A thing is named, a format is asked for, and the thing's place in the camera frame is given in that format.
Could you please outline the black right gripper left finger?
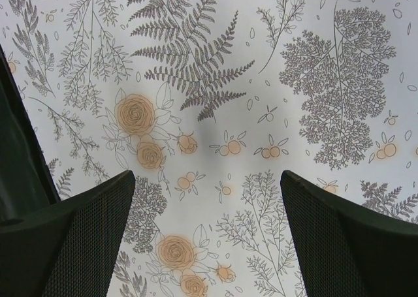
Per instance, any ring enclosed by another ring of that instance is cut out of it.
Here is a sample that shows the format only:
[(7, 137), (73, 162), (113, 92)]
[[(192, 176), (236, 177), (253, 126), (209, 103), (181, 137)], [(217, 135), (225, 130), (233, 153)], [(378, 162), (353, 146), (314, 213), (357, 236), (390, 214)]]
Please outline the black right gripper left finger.
[(102, 184), (1, 223), (2, 296), (106, 296), (135, 177)]

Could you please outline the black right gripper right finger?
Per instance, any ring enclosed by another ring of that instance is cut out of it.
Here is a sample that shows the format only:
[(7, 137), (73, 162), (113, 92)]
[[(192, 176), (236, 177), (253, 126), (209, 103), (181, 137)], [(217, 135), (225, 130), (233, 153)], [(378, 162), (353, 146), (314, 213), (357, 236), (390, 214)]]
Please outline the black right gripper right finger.
[(416, 296), (417, 225), (369, 210), (290, 170), (280, 187), (308, 296)]

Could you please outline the black t shirt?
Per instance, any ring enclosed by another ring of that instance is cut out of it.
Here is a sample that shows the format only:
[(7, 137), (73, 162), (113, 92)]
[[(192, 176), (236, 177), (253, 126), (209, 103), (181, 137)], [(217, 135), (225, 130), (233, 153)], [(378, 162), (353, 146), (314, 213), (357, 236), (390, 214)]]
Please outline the black t shirt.
[(1, 52), (1, 221), (60, 202), (4, 52)]

